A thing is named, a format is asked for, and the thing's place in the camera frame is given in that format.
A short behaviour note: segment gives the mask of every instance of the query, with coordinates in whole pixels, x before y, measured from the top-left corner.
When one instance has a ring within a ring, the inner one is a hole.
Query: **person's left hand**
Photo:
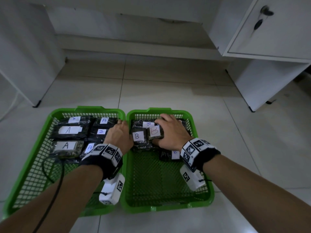
[[[127,122],[119,119],[118,123],[109,129],[104,143],[115,145],[125,155],[134,145],[133,137],[129,134]]]

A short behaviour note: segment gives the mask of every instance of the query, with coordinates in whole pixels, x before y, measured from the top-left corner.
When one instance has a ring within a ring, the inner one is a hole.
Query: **white tracking device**
[[[106,205],[115,205],[119,202],[120,195],[123,190],[125,177],[118,173],[115,178],[104,180],[105,184],[101,190],[102,193],[107,193],[107,195],[99,194],[99,201]]]
[[[187,165],[183,165],[180,169],[180,174],[192,191],[196,191],[201,186],[205,185],[204,177],[200,174],[199,170],[192,172]]]

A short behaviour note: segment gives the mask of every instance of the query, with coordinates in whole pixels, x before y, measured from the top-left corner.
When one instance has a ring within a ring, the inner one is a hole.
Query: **person's right hand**
[[[164,131],[163,139],[153,139],[152,143],[167,150],[181,151],[183,146],[193,139],[181,121],[177,120],[172,114],[160,114],[161,118],[156,119],[155,123],[161,125]]]

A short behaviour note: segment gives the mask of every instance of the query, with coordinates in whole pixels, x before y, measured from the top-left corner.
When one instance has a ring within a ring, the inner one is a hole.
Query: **white cable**
[[[14,106],[17,98],[18,98],[18,92],[16,92],[16,95],[14,97],[14,100],[12,101],[12,104],[10,105],[10,107],[7,109],[7,111],[0,117],[0,122],[2,121],[2,119],[4,119],[4,117],[11,111],[12,107]]]

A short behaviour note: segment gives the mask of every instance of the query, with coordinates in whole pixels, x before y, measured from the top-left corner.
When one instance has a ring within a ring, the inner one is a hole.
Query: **cabinet door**
[[[311,0],[258,0],[228,52],[311,59]]]

